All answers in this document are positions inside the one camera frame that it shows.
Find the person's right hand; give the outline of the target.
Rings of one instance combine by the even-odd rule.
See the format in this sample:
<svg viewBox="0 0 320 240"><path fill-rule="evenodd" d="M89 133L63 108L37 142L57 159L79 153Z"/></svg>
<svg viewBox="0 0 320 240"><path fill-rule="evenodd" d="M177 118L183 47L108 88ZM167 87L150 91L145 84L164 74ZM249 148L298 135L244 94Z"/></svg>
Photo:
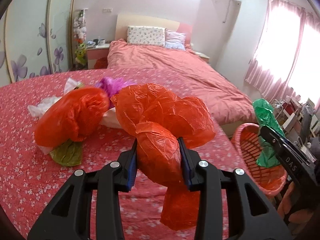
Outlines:
<svg viewBox="0 0 320 240"><path fill-rule="evenodd" d="M314 214L312 209L301 209L299 207L299 190L294 182L289 184L278 208L277 212L282 219L289 216L287 220L295 224L306 224Z"/></svg>

